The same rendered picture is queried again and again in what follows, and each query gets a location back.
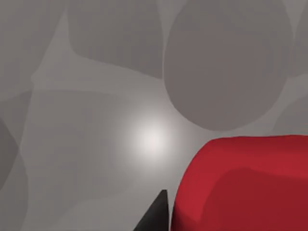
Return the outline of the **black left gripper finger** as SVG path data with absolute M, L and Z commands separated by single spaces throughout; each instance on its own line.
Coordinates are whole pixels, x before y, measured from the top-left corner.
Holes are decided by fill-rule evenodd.
M 133 231 L 169 231 L 169 206 L 166 189 L 161 190 Z

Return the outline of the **red rounded object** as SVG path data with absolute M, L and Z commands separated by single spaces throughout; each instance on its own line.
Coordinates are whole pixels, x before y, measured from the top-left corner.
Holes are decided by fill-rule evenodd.
M 308 231 L 308 136 L 206 143 L 181 179 L 171 231 Z

